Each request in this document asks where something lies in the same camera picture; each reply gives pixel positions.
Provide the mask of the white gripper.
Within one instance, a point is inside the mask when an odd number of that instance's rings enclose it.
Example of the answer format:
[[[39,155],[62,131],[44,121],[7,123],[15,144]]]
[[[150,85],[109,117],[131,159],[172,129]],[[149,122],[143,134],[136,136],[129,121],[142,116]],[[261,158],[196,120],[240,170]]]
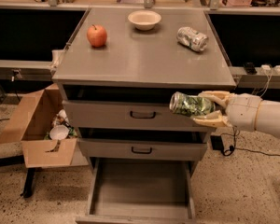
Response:
[[[251,94],[234,94],[229,91],[202,91],[199,97],[207,98],[225,109],[226,115],[214,111],[203,116],[195,116],[192,120],[206,127],[230,127],[241,131],[255,130],[256,116],[262,99]]]

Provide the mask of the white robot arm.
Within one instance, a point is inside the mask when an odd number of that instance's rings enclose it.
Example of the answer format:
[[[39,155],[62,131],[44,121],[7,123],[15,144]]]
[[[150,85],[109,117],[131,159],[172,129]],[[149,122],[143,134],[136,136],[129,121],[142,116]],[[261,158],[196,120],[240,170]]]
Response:
[[[228,91],[203,91],[199,97],[220,105],[222,111],[193,117],[193,121],[208,127],[233,127],[239,131],[261,132],[280,139],[280,102],[263,100],[252,94]]]

